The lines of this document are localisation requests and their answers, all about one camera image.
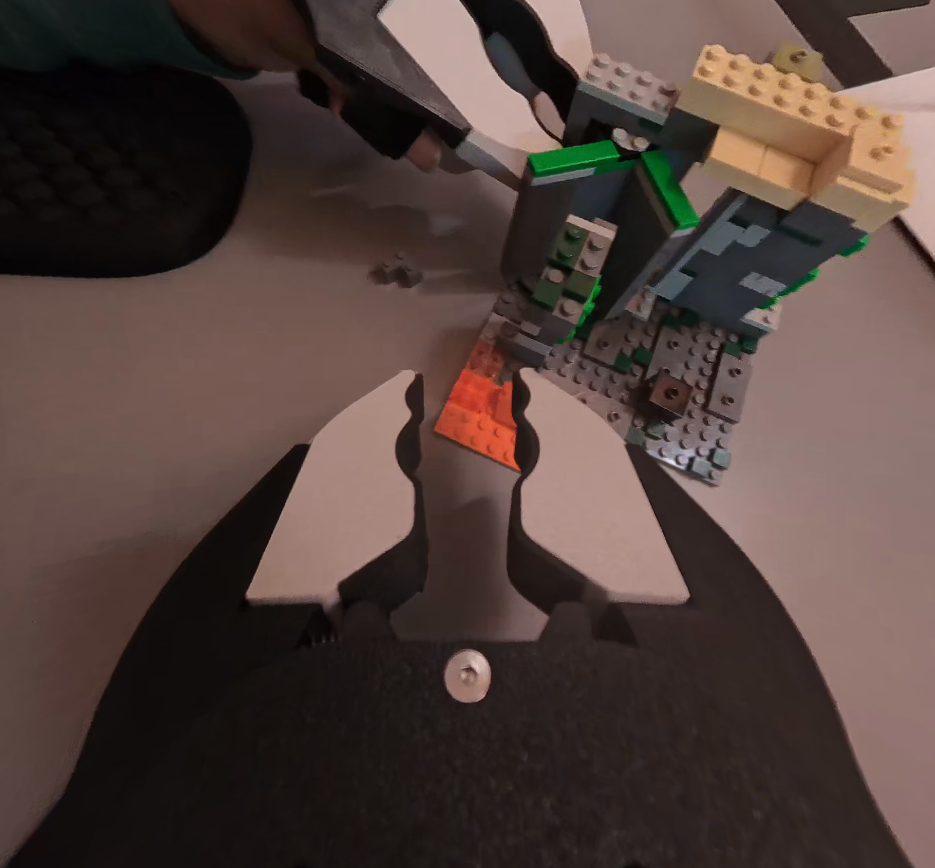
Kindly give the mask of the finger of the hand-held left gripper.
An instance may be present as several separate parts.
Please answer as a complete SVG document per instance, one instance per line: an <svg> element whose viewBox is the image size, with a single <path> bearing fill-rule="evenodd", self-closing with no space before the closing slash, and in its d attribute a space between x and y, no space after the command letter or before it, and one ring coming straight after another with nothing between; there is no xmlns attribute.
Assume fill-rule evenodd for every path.
<svg viewBox="0 0 935 868"><path fill-rule="evenodd" d="M469 125L446 146L445 170L479 170L518 190L528 156L559 147L548 132L559 126L555 105L506 38L484 38L460 0L390 0L380 21Z"/></svg>
<svg viewBox="0 0 935 868"><path fill-rule="evenodd" d="M592 42L580 0L471 0L497 76L560 141Z"/></svg>

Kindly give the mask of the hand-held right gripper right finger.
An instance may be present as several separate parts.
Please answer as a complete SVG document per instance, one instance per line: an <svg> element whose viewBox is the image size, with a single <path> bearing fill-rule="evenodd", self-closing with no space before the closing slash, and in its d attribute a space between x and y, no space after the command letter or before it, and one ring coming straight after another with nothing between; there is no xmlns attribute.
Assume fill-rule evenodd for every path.
<svg viewBox="0 0 935 868"><path fill-rule="evenodd" d="M689 591L625 440L533 370L512 379L508 575L534 605L681 605Z"/></svg>

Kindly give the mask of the small grey brick piece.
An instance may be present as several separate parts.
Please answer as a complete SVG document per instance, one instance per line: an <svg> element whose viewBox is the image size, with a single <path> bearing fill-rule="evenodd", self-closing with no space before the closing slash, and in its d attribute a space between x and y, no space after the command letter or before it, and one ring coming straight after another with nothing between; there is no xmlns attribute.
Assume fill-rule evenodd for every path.
<svg viewBox="0 0 935 868"><path fill-rule="evenodd" d="M421 284L425 274L413 265L402 252L395 252L369 271L369 280L379 285L395 284L412 289Z"/></svg>

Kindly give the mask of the black mesh office chair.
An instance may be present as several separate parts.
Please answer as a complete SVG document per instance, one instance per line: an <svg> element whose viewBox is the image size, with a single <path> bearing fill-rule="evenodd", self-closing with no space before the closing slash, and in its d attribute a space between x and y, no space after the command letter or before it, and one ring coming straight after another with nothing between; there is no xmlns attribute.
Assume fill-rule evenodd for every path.
<svg viewBox="0 0 935 868"><path fill-rule="evenodd" d="M132 278L224 237L251 127L216 79L171 67L2 68L1 272Z"/></svg>

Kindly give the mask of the white book stand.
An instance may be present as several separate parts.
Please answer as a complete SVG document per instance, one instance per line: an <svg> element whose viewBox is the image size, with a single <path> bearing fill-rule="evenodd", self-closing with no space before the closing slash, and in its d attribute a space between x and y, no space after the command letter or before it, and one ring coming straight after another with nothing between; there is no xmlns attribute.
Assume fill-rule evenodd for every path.
<svg viewBox="0 0 935 868"><path fill-rule="evenodd" d="M913 204L899 219L934 260L934 68L845 89L843 94L903 117L917 189Z"/></svg>

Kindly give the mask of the brick building model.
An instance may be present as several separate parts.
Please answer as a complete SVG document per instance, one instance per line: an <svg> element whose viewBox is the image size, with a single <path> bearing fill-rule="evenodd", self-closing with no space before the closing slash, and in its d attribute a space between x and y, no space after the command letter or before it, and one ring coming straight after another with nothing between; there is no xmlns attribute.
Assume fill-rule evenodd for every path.
<svg viewBox="0 0 935 868"><path fill-rule="evenodd" d="M517 470L513 375L538 371L628 444L717 487L783 303L916 192L905 98L846 94L789 46L704 46L680 87L594 55L562 144L532 153L497 297L435 433Z"/></svg>

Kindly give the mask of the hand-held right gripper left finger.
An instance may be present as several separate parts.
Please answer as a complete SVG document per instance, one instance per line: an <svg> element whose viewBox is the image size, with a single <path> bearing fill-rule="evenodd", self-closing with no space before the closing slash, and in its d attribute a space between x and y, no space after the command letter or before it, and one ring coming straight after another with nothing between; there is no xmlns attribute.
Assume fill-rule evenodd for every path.
<svg viewBox="0 0 935 868"><path fill-rule="evenodd" d="M400 605L422 588L423 417L423 379L403 370L318 431L247 588L249 604Z"/></svg>

